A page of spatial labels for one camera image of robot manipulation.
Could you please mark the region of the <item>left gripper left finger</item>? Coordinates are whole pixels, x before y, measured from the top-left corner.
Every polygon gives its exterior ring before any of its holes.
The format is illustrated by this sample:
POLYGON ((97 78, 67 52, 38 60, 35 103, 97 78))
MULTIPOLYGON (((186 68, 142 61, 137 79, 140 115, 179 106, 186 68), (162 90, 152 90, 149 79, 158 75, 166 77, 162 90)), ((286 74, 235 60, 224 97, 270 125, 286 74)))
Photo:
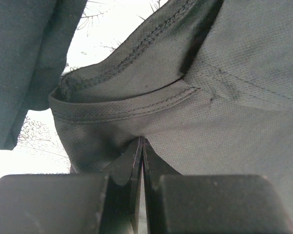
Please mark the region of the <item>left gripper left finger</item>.
POLYGON ((143 139, 97 173, 0 178, 0 234, 135 234, 143 139))

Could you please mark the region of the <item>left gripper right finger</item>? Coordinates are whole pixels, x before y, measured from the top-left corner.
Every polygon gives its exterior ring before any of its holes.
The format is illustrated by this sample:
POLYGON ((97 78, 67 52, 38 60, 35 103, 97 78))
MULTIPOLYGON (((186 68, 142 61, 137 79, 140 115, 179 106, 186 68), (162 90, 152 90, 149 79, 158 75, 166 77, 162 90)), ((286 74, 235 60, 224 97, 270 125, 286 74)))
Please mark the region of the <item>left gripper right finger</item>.
POLYGON ((293 234, 272 184, 258 175, 182 175, 145 139, 150 234, 293 234))

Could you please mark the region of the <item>black t shirt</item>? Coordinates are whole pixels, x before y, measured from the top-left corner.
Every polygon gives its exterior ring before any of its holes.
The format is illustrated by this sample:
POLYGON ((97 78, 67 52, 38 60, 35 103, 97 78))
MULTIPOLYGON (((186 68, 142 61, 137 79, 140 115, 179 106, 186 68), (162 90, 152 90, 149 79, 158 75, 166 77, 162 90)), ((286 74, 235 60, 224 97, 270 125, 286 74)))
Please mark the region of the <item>black t shirt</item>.
POLYGON ((51 109, 73 172, 136 137, 183 174, 257 174, 293 223, 293 0, 170 0, 63 74, 84 0, 0 0, 0 150, 51 109))

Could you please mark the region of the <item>floral patterned table mat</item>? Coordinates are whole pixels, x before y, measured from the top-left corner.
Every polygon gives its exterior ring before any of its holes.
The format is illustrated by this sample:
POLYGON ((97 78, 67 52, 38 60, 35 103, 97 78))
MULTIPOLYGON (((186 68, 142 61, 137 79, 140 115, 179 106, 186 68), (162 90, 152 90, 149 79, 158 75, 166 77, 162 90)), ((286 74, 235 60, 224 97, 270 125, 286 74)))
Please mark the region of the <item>floral patterned table mat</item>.
MULTIPOLYGON (((64 73, 107 58, 164 0, 90 0, 71 42, 64 73)), ((0 151, 0 178, 12 174, 67 174, 68 156, 50 109, 29 111, 19 142, 0 151)))

